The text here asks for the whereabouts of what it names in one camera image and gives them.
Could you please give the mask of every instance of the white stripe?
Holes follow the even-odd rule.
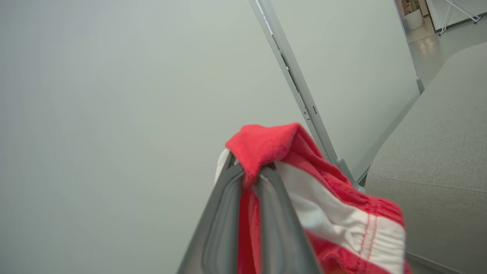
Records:
[[[225,149],[220,155],[215,181],[228,153]],[[275,164],[304,229],[391,274],[404,273],[406,232],[401,225],[344,204],[301,169],[281,161]]]

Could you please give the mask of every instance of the doorway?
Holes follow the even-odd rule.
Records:
[[[434,35],[434,26],[425,0],[395,0],[407,42]]]

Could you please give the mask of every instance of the gray floor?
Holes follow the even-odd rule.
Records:
[[[427,88],[448,57],[456,52],[487,42],[487,17],[448,29],[441,36],[433,35],[411,42],[409,49],[418,76]]]

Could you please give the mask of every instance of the white planter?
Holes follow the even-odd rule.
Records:
[[[406,33],[413,29],[417,29],[423,25],[423,17],[421,16],[421,10],[416,10],[402,17],[402,23],[404,24],[404,30]]]

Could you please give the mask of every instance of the red towel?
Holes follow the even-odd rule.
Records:
[[[239,273],[260,274],[259,200],[250,186],[275,162],[318,262],[326,273],[412,273],[396,204],[353,188],[298,123],[244,126],[226,143],[245,169],[240,205]]]

